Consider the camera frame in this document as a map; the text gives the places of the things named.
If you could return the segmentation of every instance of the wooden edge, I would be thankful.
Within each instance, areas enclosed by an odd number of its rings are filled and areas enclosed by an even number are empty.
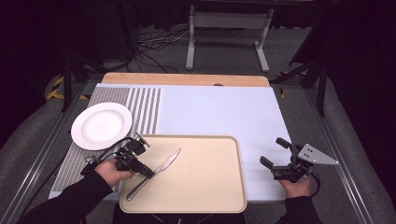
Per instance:
[[[141,85],[223,85],[240,87],[270,87],[267,77],[199,74],[107,73],[105,74],[102,83]]]

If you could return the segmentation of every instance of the metal knife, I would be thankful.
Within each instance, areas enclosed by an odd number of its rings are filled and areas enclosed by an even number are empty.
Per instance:
[[[162,172],[166,170],[166,168],[169,167],[169,165],[175,160],[175,158],[178,156],[178,153],[180,153],[181,148],[176,151],[171,157],[169,157],[163,164],[161,164],[157,169],[154,171],[153,177],[158,174],[159,172]],[[132,198],[136,195],[136,193],[145,186],[145,184],[149,182],[148,178],[145,178],[142,182],[140,182],[134,189],[129,192],[129,194],[126,196],[126,200],[131,201]]]

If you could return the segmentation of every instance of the knife handle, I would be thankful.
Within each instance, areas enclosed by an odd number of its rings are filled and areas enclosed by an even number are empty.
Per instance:
[[[136,193],[145,186],[145,184],[149,182],[148,178],[145,178],[142,182],[140,182],[134,189],[129,192],[129,194],[126,196],[126,200],[131,201],[132,198],[136,195]]]

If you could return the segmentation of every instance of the black sleeve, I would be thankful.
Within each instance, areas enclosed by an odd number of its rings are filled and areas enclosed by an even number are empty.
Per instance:
[[[289,224],[321,224],[311,197],[297,197],[285,200],[286,217]]]
[[[64,189],[58,197],[32,209],[18,223],[79,223],[111,192],[112,189],[99,174],[90,172]]]

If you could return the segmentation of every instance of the human hand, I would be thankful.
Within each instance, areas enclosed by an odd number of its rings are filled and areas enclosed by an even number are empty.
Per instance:
[[[111,188],[116,186],[121,180],[134,176],[133,171],[118,171],[116,162],[117,159],[112,158],[102,161],[95,168],[96,173],[98,173]]]
[[[291,183],[289,180],[279,180],[279,183],[285,189],[287,198],[311,196],[311,176],[301,182]]]

